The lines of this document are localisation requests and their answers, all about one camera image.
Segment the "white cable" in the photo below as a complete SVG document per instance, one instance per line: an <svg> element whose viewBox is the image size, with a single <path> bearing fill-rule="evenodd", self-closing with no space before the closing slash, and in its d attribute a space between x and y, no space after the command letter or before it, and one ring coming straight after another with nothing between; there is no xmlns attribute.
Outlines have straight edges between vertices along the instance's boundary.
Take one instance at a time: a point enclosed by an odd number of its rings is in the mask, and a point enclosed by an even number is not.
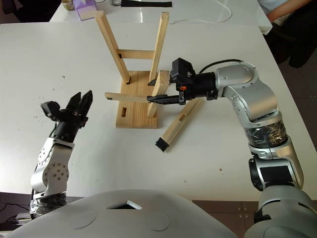
<svg viewBox="0 0 317 238"><path fill-rule="evenodd" d="M205 22L205 23L222 23L225 22L227 20L229 20L232 16L232 11L230 8L228 8L225 4L223 4L222 2L218 1L218 0L213 0L214 2L218 3L219 5L223 6L224 8L226 8L229 12L229 16L227 17L227 19L222 20L222 21L205 21L205 20L201 20L201 19L184 19L184 20L178 20L178 21L173 21L171 22L172 24L176 24L178 22L182 22L182 21L200 21L200 22Z"/></svg>

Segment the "person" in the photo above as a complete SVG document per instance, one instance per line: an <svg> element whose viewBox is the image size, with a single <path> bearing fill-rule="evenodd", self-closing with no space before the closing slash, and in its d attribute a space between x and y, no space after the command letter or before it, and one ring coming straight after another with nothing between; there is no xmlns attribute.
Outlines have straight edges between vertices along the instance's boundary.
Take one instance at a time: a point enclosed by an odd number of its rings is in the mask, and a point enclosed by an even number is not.
<svg viewBox="0 0 317 238"><path fill-rule="evenodd" d="M313 0L258 0L270 22L305 6Z"/></svg>

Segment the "purple box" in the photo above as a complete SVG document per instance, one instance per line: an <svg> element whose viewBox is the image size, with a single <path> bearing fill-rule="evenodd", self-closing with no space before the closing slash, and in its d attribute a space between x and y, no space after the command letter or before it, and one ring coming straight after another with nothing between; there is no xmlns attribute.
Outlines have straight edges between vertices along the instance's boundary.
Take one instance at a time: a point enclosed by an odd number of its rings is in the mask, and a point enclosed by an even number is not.
<svg viewBox="0 0 317 238"><path fill-rule="evenodd" d="M82 21L95 17L97 12L95 0L73 0L73 2Z"/></svg>

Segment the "black strap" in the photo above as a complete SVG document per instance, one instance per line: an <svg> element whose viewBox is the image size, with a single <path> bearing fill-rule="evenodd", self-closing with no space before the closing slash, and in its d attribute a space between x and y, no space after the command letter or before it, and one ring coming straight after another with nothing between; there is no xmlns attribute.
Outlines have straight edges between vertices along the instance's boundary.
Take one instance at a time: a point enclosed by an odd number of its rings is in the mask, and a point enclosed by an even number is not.
<svg viewBox="0 0 317 238"><path fill-rule="evenodd" d="M172 2L153 2L153 1L132 1L132 0L122 0L121 1L122 7L172 7Z"/></svg>

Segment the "person's arm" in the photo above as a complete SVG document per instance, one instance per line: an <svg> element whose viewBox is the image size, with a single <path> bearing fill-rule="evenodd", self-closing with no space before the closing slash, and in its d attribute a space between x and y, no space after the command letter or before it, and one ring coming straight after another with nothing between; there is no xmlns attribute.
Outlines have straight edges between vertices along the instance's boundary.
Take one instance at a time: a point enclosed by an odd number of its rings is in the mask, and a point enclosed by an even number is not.
<svg viewBox="0 0 317 238"><path fill-rule="evenodd" d="M268 17L270 22L273 22L275 19L288 13L294 12L311 1L312 0L288 0L287 2L283 3L282 5L278 6L273 11L268 13L266 16Z"/></svg>

